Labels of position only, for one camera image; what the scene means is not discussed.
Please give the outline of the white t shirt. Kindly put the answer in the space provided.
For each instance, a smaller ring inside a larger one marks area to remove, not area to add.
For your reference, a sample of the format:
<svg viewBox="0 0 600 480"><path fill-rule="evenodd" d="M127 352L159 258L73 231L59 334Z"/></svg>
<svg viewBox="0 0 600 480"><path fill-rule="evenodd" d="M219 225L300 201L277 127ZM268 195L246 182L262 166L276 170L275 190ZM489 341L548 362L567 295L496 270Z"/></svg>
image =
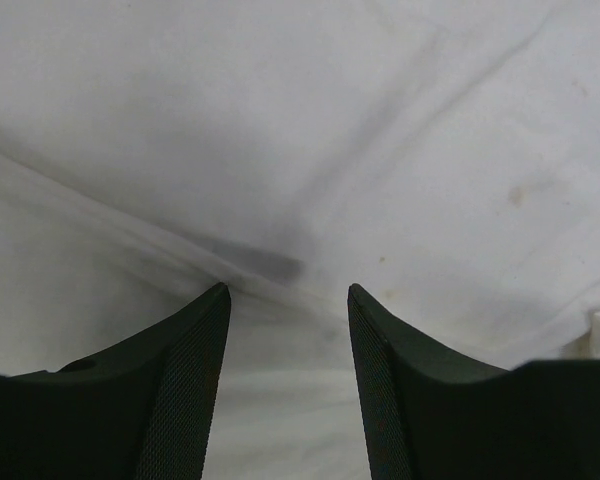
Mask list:
<svg viewBox="0 0 600 480"><path fill-rule="evenodd" d="M0 1L0 373L216 282L204 475L365 479L346 297L502 368L600 320L600 1Z"/></svg>

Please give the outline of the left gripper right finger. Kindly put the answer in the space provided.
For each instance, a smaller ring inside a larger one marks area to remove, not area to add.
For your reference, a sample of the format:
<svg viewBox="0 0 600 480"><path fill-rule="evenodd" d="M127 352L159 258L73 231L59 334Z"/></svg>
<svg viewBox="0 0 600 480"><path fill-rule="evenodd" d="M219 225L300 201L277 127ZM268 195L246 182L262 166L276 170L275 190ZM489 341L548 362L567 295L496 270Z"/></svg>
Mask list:
<svg viewBox="0 0 600 480"><path fill-rule="evenodd" d="M600 360L500 369L356 284L348 316L373 478L600 479Z"/></svg>

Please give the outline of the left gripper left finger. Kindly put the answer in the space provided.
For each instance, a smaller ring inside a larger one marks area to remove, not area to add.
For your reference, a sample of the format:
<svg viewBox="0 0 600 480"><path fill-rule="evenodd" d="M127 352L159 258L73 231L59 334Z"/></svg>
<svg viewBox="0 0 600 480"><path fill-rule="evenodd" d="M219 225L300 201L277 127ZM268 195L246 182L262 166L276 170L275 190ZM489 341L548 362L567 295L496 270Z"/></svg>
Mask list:
<svg viewBox="0 0 600 480"><path fill-rule="evenodd" d="M198 479L231 297L216 284L62 369L0 375L0 479Z"/></svg>

